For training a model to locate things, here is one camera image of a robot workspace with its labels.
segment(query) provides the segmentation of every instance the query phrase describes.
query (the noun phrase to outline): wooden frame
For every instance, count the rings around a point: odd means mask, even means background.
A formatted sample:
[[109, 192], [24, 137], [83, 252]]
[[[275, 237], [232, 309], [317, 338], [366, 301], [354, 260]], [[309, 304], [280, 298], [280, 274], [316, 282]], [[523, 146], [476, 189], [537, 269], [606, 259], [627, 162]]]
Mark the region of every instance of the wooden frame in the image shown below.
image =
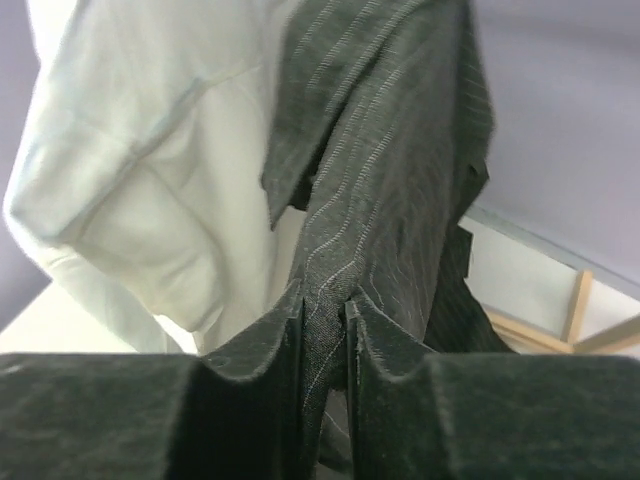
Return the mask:
[[578, 341], [592, 283], [593, 273], [583, 271], [578, 274], [560, 338], [490, 308], [485, 308], [485, 311], [500, 336], [515, 341], [534, 353], [611, 354], [640, 343], [640, 315]]

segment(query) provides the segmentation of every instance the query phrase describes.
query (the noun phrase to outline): dark gray cloth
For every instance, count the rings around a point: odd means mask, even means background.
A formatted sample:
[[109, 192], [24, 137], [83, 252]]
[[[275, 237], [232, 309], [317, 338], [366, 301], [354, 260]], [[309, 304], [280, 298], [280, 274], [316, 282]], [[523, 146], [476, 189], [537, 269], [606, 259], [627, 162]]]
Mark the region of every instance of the dark gray cloth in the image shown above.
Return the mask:
[[[312, 176], [292, 270], [305, 299], [309, 473], [329, 391], [346, 385], [344, 303], [359, 287], [425, 336], [438, 282], [460, 273], [441, 258], [487, 179], [492, 128], [466, 1], [307, 0], [292, 18], [262, 183], [275, 224]], [[455, 289], [443, 295], [442, 314], [455, 314]], [[481, 349], [504, 346], [477, 338]], [[339, 410], [340, 396], [330, 400], [328, 411]], [[335, 446], [347, 427], [334, 420], [323, 435]]]
[[512, 352], [464, 281], [472, 238], [460, 227], [447, 236], [424, 343], [446, 353]]

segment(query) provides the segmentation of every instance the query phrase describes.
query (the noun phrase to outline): pinstripe trousers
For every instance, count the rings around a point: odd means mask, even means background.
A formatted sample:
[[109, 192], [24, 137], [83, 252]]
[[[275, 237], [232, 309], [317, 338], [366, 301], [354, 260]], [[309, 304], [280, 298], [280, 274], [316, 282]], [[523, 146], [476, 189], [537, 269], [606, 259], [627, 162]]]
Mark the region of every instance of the pinstripe trousers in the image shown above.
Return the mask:
[[347, 300], [434, 351], [507, 350], [456, 260], [492, 129], [466, 1], [306, 0], [291, 19], [262, 184], [274, 224], [312, 186], [291, 272], [305, 475], [320, 432], [320, 460], [348, 470]]

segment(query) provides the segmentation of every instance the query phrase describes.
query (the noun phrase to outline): pinstripe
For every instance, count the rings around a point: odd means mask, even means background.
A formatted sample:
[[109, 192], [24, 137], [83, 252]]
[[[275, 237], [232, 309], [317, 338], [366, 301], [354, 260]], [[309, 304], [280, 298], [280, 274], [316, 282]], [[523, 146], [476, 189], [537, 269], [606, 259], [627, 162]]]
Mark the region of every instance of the pinstripe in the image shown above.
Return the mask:
[[[344, 388], [350, 297], [420, 340], [466, 347], [476, 310], [456, 301], [447, 232], [470, 195], [459, 189], [475, 185], [466, 172], [483, 171], [492, 111], [465, 0], [306, 0], [285, 48], [262, 182], [277, 221], [318, 162], [292, 270], [311, 468], [327, 395]], [[491, 332], [474, 330], [474, 345], [494, 348]], [[347, 435], [336, 418], [326, 424]]]

